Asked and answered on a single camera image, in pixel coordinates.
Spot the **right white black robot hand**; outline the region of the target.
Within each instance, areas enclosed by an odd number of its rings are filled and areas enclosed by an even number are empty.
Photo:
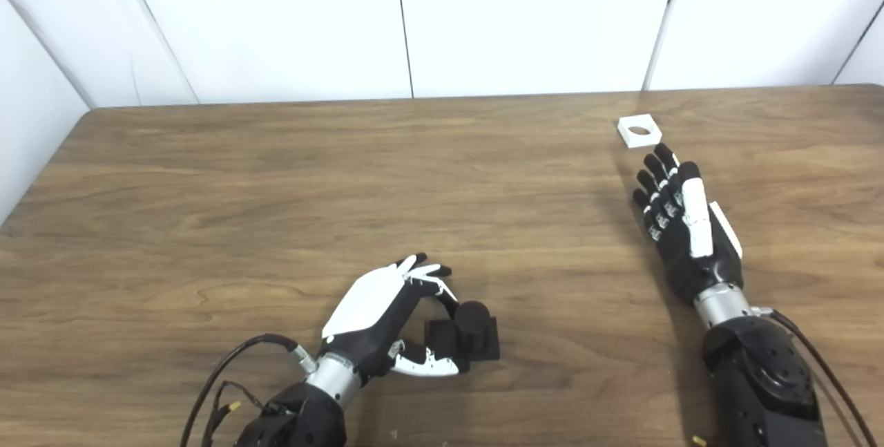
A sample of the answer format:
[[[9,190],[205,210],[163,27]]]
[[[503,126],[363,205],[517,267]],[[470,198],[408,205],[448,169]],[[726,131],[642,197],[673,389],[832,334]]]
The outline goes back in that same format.
[[[694,303],[718,284],[743,287],[742,246],[723,211],[708,200],[699,166],[679,160],[663,142],[643,163],[633,202],[673,295]]]

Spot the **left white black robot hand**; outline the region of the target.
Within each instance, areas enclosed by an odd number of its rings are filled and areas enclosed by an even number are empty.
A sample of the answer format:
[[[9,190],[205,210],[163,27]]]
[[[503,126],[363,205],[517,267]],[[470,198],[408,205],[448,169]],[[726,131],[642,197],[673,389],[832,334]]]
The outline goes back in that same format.
[[[355,280],[322,329],[319,354],[350,362],[361,386],[389,371],[411,377],[455,377],[470,371],[467,359],[444,358],[425,344],[401,338],[422,299],[438,300],[449,317],[460,307],[445,282],[452,269],[427,259],[426,253],[416,253]]]

